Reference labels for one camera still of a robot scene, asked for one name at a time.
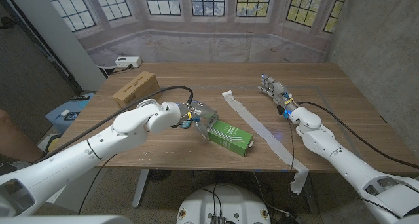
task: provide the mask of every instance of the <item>green carton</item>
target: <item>green carton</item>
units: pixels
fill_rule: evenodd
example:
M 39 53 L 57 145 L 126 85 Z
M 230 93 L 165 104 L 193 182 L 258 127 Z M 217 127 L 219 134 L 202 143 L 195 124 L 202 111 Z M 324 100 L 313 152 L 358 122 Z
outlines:
M 244 156 L 253 144 L 252 134 L 217 120 L 208 130 L 209 140 Z

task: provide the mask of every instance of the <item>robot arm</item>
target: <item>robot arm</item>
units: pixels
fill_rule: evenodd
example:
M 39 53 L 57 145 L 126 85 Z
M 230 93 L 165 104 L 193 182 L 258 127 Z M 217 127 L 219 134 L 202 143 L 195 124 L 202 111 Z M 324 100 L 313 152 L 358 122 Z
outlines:
M 316 114 L 300 107 L 292 95 L 272 77 L 262 75 L 264 93 L 278 105 L 278 112 L 298 124 L 296 131 L 307 149 L 328 160 L 360 197 L 379 204 L 385 209 L 364 202 L 380 223 L 396 223 L 400 218 L 417 214 L 419 210 L 419 181 L 379 172 L 345 149 L 332 131 L 321 123 Z
M 189 105 L 155 100 L 141 102 L 137 109 L 120 114 L 112 126 L 56 155 L 0 176 L 0 217 L 27 216 L 56 191 L 117 153 L 140 146 L 147 133 L 160 133 L 183 121 L 218 117 L 201 102 Z

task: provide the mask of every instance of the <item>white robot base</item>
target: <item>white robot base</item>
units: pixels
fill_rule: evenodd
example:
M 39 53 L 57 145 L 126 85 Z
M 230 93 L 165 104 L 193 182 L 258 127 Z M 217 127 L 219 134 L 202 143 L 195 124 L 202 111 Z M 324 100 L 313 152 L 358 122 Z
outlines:
M 191 194 L 179 208 L 177 224 L 197 223 L 235 223 L 235 224 L 269 224 L 268 210 L 262 200 L 252 192 L 232 184 L 208 185 Z

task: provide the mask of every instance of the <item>robot finger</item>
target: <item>robot finger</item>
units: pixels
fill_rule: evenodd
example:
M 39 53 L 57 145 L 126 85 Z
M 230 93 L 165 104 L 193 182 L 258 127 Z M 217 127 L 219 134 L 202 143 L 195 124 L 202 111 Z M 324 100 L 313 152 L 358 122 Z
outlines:
M 259 90 L 261 90 L 262 92 L 264 92 L 265 94 L 267 94 L 268 96 L 270 96 L 270 97 L 273 97 L 273 95 L 274 95 L 274 93 L 267 88 L 263 88 L 261 86 L 258 86 L 257 88 Z

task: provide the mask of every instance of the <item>electrical outlet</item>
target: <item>electrical outlet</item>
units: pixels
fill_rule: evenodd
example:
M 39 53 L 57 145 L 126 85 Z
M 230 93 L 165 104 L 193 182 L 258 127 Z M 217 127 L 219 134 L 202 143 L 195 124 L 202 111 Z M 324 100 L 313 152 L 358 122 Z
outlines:
M 132 67 L 139 67 L 142 63 L 139 56 L 120 56 L 115 60 L 117 67 L 127 68 L 130 64 Z

